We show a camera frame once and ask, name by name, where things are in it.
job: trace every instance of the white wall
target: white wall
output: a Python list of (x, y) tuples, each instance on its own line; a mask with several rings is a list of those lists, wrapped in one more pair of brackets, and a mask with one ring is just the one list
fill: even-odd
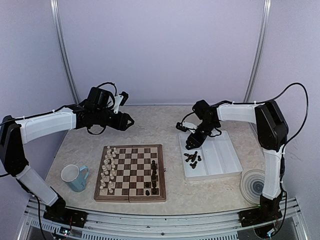
[[(320, 212), (320, 2), (273, 0), (263, 55), (251, 100), (278, 95), (301, 82), (309, 93), (309, 116), (302, 132), (286, 149), (285, 188), (297, 197), (311, 233), (318, 240)], [(289, 125), (289, 137), (300, 127), (306, 109), (303, 90), (295, 86), (277, 100)]]
[(59, 1), (80, 98), (112, 81), (129, 93), (129, 104), (242, 101), (263, 6), (251, 0)]
[[(1, 120), (72, 104), (56, 39), (50, 1), (0, 1)], [(63, 136), (53, 134), (25, 146), (26, 158), (42, 177)], [(0, 239), (12, 240), (29, 195), (11, 176), (0, 178), (0, 192)]]

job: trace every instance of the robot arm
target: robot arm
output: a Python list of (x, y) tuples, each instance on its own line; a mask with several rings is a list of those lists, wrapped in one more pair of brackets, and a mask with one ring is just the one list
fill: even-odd
[(220, 121), (241, 121), (256, 124), (257, 135), (265, 158), (265, 180), (260, 197), (261, 214), (259, 218), (268, 219), (279, 209), (282, 198), (280, 179), (284, 175), (284, 146), (287, 141), (288, 125), (275, 101), (263, 104), (233, 104), (222, 101), (209, 105), (206, 101), (198, 101), (193, 112), (202, 120), (195, 126), (188, 122), (178, 122), (176, 128), (190, 131), (186, 141), (186, 149), (199, 148), (212, 131), (221, 127)]
[[(0, 129), (0, 159), (4, 169), (20, 183), (24, 190), (36, 195), (46, 205), (45, 218), (67, 223), (84, 216), (80, 211), (66, 209), (66, 202), (29, 166), (23, 145), (53, 133), (86, 127), (88, 132), (93, 125), (106, 126), (125, 131), (134, 124), (127, 113), (119, 111), (128, 99), (122, 92), (116, 96), (107, 90), (93, 87), (89, 96), (81, 104), (67, 105), (52, 113), (18, 119), (6, 116)], [(78, 221), (78, 227), (85, 220)]]

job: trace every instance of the blue mug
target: blue mug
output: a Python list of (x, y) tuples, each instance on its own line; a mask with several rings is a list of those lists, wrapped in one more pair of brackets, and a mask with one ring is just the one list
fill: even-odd
[(75, 192), (81, 192), (86, 188), (86, 179), (89, 175), (89, 168), (84, 165), (77, 167), (70, 164), (61, 171), (61, 179)]

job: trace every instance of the white tray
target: white tray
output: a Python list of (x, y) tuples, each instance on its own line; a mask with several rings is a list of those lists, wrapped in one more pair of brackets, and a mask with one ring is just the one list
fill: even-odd
[[(186, 181), (225, 178), (241, 174), (242, 167), (227, 131), (222, 131), (222, 134), (217, 137), (207, 137), (200, 148), (192, 150), (186, 149), (186, 140), (189, 135), (188, 132), (179, 133)], [(184, 154), (194, 154), (195, 151), (202, 161), (198, 161), (197, 156), (197, 165), (192, 169), (191, 160), (186, 162), (188, 157)]]

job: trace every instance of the marble table surface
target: marble table surface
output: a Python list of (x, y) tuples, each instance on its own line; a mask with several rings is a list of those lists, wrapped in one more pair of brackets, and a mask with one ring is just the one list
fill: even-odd
[[(191, 106), (124, 106), (135, 124), (126, 131), (108, 128), (101, 135), (90, 135), (85, 128), (67, 133), (50, 167), (46, 182), (66, 201), (67, 206), (107, 213), (137, 215), (189, 215), (215, 213), (252, 207), (240, 191), (241, 175), (202, 181), (185, 181), (178, 131), (175, 126), (191, 111)], [(195, 116), (187, 122), (200, 121)], [(248, 123), (222, 122), (230, 136), (243, 170), (264, 169), (264, 158)], [(92, 127), (99, 132), (100, 127)], [(104, 146), (162, 144), (166, 185), (166, 202), (110, 203), (96, 202), (94, 191)], [(60, 177), (69, 165), (87, 165), (90, 169), (86, 189), (72, 191)]]

